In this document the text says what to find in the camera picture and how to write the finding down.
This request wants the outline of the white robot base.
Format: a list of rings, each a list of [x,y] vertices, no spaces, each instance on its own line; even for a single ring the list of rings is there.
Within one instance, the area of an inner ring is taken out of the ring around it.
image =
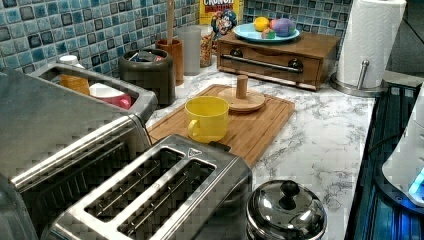
[[[388,84],[377,102],[374,180],[393,204],[423,214],[423,85]]]

